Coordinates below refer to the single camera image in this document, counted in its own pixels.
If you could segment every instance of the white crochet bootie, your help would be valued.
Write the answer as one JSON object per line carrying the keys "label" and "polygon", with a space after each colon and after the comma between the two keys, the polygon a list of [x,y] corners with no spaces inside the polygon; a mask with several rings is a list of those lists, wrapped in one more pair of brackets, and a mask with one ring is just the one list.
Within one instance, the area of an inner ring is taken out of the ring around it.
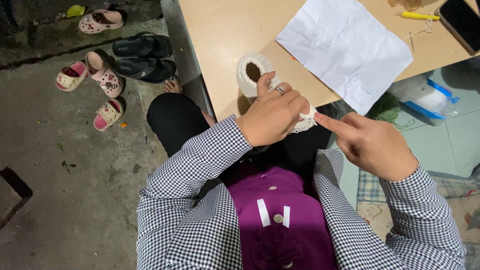
{"label": "white crochet bootie", "polygon": [[[253,104],[257,99],[256,82],[258,81],[258,78],[260,78],[260,76],[264,73],[272,72],[273,70],[274,69],[272,65],[270,65],[270,62],[259,53],[247,53],[242,58],[240,58],[237,64],[237,83],[239,84],[240,90],[242,91],[243,95],[247,98],[250,104]],[[272,91],[273,88],[275,88],[280,83],[280,79],[277,75],[275,75],[275,77],[271,80],[271,83],[268,85],[268,91]],[[313,114],[315,114],[316,112],[317,110],[315,109],[315,107],[310,105],[309,114],[300,113],[300,117],[304,120],[298,122],[293,127],[291,133],[305,131],[313,127],[314,125],[317,125],[315,120],[313,120]]]}

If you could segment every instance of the yellow crochet hook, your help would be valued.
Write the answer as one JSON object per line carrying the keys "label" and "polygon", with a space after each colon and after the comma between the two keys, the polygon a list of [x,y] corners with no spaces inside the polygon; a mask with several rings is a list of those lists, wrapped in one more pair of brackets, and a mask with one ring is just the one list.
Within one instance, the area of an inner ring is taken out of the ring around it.
{"label": "yellow crochet hook", "polygon": [[397,12],[395,13],[395,15],[401,16],[402,18],[422,19],[422,20],[432,19],[434,21],[440,20],[439,16],[424,15],[424,14],[415,13],[415,12]]}

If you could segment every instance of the person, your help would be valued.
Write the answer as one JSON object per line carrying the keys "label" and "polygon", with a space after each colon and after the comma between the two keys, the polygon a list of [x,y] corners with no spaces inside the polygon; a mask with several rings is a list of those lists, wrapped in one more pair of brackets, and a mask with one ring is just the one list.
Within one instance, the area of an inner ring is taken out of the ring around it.
{"label": "person", "polygon": [[[177,78],[166,82],[147,121],[169,159],[139,193],[137,268],[463,269],[452,212],[400,132],[352,112],[316,113],[318,126],[288,135],[308,102],[286,83],[269,92],[274,74],[258,80],[244,115],[213,126]],[[339,188],[331,132],[350,162],[380,177],[393,220],[385,243]],[[242,158],[266,145],[257,160],[273,163]]]}

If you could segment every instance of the gingham shirt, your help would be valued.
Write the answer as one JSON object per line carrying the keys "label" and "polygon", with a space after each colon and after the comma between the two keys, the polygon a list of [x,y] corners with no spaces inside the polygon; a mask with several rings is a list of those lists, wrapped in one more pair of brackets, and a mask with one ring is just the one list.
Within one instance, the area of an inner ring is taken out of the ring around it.
{"label": "gingham shirt", "polygon": [[[252,148],[234,120],[188,140],[147,177],[137,209],[138,269],[242,269],[235,205],[217,178]],[[400,182],[381,180],[393,219],[386,243],[347,202],[342,170],[339,152],[318,150],[314,185],[339,269],[464,269],[452,212],[420,165]]]}

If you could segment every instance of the white paper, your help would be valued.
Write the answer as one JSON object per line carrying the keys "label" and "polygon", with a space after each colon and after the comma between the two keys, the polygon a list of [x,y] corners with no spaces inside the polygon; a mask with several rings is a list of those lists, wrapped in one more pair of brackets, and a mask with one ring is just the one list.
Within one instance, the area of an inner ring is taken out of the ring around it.
{"label": "white paper", "polygon": [[276,41],[361,115],[413,61],[355,0],[307,0]]}

